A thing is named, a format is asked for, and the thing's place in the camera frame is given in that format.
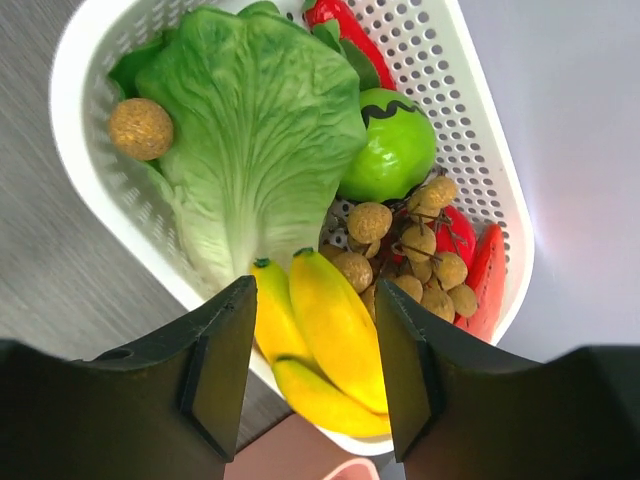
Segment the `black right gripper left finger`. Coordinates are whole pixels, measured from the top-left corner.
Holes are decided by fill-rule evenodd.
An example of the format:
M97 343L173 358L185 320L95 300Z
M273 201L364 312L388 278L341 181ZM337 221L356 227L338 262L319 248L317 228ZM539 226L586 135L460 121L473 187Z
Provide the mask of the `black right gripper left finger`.
M91 361L1 343L5 479L220 479L236 452L256 283Z

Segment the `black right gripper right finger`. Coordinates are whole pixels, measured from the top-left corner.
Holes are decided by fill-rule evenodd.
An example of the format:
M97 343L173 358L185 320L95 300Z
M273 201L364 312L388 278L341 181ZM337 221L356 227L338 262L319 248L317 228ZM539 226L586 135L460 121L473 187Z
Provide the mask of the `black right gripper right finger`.
M396 460L410 479L635 479L639 350L583 346L538 363L377 286Z

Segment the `yellow banana bunch toy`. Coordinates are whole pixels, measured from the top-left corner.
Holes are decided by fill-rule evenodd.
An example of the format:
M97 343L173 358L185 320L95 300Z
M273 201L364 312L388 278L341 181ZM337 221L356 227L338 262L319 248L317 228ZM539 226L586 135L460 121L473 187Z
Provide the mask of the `yellow banana bunch toy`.
M255 338L293 410L325 430L369 438L391 431L376 327L339 270L312 248L289 270L254 261Z

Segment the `brown longan bunch toy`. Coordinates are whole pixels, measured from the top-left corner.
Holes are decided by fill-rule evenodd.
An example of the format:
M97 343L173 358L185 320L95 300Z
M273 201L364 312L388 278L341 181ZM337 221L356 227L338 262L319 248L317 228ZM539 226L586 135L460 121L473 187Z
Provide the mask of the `brown longan bunch toy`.
M384 240L394 217L409 206L440 209L454 206L454 180L437 173L402 200L387 203L341 203L341 214L327 215L320 253L349 280L371 318L376 317L376 284L388 279L428 312L452 323L456 315L472 316L477 309L474 291L466 284L470 268L455 253L436 254L435 234L411 226L399 245Z

